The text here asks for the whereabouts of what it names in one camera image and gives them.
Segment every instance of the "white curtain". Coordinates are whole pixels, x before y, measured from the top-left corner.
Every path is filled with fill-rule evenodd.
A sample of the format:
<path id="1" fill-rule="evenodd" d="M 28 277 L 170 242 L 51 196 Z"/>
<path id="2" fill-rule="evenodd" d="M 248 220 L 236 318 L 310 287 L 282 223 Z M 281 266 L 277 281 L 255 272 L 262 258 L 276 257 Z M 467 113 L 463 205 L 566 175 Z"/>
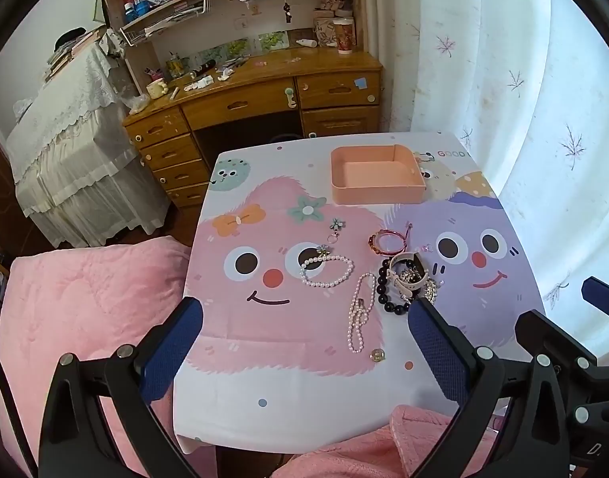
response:
<path id="1" fill-rule="evenodd" d="M 383 130 L 448 130 L 512 221 L 546 313 L 597 357 L 609 317 L 609 49 L 572 0 L 366 0 Z"/>

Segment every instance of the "pearl necklace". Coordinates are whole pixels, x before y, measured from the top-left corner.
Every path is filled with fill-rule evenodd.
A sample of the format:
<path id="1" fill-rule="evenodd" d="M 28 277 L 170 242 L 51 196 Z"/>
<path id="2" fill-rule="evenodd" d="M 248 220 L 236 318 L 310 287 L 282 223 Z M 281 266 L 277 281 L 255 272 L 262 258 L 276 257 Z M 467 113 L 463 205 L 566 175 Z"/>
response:
<path id="1" fill-rule="evenodd" d="M 373 283 L 371 285 L 370 292 L 370 303 L 367 308 L 364 307 L 364 300 L 358 298 L 360 292 L 360 286 L 362 281 L 368 276 L 372 277 Z M 362 338 L 362 327 L 369 321 L 369 313 L 373 309 L 375 303 L 375 281 L 377 277 L 372 273 L 364 273 L 360 276 L 355 286 L 355 292 L 353 293 L 353 300 L 351 300 L 351 306 L 348 310 L 348 334 L 347 342 L 348 348 L 353 354 L 359 354 L 364 348 L 364 339 Z M 353 335 L 357 336 L 358 348 L 356 349 L 353 345 Z"/>
<path id="2" fill-rule="evenodd" d="M 345 274 L 342 275 L 337 280 L 333 282 L 312 282 L 309 280 L 309 277 L 306 274 L 306 267 L 312 263 L 324 263 L 326 261 L 342 261 L 347 264 L 347 270 Z M 302 283 L 306 285 L 310 285 L 312 287 L 335 287 L 336 285 L 344 282 L 353 271 L 353 261 L 351 259 L 347 259 L 346 257 L 342 257 L 340 255 L 322 255 L 321 257 L 313 257 L 312 259 L 307 259 L 302 265 L 300 265 L 300 278 L 302 279 Z"/>

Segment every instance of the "orange bow print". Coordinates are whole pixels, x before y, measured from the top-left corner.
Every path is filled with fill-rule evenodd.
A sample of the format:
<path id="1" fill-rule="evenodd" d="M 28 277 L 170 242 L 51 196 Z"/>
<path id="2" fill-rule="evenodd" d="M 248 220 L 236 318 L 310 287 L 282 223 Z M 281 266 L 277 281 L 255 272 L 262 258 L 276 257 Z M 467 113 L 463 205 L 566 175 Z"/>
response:
<path id="1" fill-rule="evenodd" d="M 254 224 L 262 221 L 267 214 L 259 204 L 251 204 L 245 208 L 239 215 L 224 214 L 219 215 L 213 221 L 214 228 L 221 237 L 234 237 L 240 232 L 238 231 L 239 224 Z"/>

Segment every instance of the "desk drawer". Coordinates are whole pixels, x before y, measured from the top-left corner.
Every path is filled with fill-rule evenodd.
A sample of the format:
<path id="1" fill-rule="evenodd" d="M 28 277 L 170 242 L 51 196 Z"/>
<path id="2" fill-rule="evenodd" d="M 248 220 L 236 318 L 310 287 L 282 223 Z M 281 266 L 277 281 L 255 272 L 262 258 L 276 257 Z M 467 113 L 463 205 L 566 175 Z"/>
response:
<path id="1" fill-rule="evenodd" d="M 151 170 L 164 169 L 200 158 L 191 134 L 141 149 L 141 155 Z"/>
<path id="2" fill-rule="evenodd" d="M 134 122 L 125 129 L 138 150 L 189 132 L 178 106 Z"/>
<path id="3" fill-rule="evenodd" d="M 303 111 L 302 130 L 305 138 L 377 133 L 380 131 L 380 107 L 351 106 L 349 108 Z"/>
<path id="4" fill-rule="evenodd" d="M 193 160 L 191 162 L 185 162 L 184 164 L 156 170 L 154 172 L 154 177 L 165 190 L 171 190 L 172 188 L 178 188 L 180 186 L 208 183 L 210 180 L 210 173 L 207 170 L 205 162 L 202 160 Z"/>
<path id="5" fill-rule="evenodd" d="M 193 206 L 201 204 L 205 201 L 205 193 L 209 183 L 200 183 L 199 185 L 182 186 L 173 190 L 168 190 L 169 199 L 174 201 L 178 208 L 183 206 Z"/>
<path id="6" fill-rule="evenodd" d="M 355 85 L 360 79 L 366 80 L 365 90 Z M 306 75 L 298 77 L 297 83 L 303 110 L 380 103 L 379 72 Z"/>
<path id="7" fill-rule="evenodd" d="M 285 90 L 291 89 L 289 98 Z M 279 111 L 297 109 L 296 92 L 292 78 L 248 84 L 214 95 L 199 97 L 182 105 L 193 131 L 210 125 L 231 122 L 250 116 L 259 116 Z"/>

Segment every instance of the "pink cartoon character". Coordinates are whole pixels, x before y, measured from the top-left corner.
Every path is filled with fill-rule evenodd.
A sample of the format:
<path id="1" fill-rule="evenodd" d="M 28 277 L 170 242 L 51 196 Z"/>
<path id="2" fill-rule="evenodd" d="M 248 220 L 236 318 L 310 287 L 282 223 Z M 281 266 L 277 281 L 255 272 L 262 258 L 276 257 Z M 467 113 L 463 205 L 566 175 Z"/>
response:
<path id="1" fill-rule="evenodd" d="M 304 285 L 300 267 L 328 244 L 334 218 L 345 226 L 330 245 L 332 255 L 353 261 L 353 272 L 334 287 Z M 369 354 L 382 346 L 377 304 L 362 327 L 359 354 L 348 347 L 348 311 L 360 275 L 377 273 L 381 261 L 367 241 L 380 227 L 366 208 L 314 198 L 286 177 L 262 183 L 228 214 L 201 223 L 185 295 L 202 303 L 204 324 L 189 364 L 227 373 L 277 367 L 354 375 L 372 369 Z M 334 282 L 346 270 L 342 261 L 316 262 L 307 277 Z M 360 297 L 368 305 L 369 280 L 362 282 Z"/>

